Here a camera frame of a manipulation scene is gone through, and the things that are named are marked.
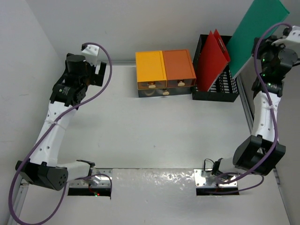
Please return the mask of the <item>green folder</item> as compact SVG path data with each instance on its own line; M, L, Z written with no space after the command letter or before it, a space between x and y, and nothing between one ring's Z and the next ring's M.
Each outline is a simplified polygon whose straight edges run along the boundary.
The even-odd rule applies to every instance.
M283 22L289 11L279 0L254 0L226 45L231 61L229 69L235 79L252 56L255 38L272 25Z

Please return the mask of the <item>red folder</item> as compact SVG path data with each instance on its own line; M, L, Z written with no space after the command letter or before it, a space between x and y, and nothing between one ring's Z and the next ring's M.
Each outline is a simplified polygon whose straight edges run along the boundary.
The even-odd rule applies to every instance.
M208 92L231 59L218 30L205 37L199 39L195 74L198 90Z

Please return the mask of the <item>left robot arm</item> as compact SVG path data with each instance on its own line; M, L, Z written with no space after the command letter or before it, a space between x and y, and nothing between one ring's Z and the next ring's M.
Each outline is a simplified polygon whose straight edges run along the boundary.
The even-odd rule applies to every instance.
M47 116L37 140L37 149L20 170L21 177L29 184L61 190L68 181L88 176L94 165L88 161L77 160L74 163L58 165L58 153L65 131L77 109L72 109L59 121L56 118L80 104L89 85L102 86L105 69L106 63L98 61L97 53L67 54L65 70L52 88Z

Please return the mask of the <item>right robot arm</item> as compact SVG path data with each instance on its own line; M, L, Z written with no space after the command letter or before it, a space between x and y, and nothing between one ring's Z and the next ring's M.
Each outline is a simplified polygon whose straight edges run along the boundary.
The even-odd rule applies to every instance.
M277 112L283 95L283 79L298 60L297 53L289 46L299 42L297 31L282 38L255 38L252 53L256 60L260 60L262 72L252 86L255 106L252 132L232 158L220 158L214 162L210 176L224 181L229 180L233 173L265 176L284 156L286 147L278 140Z

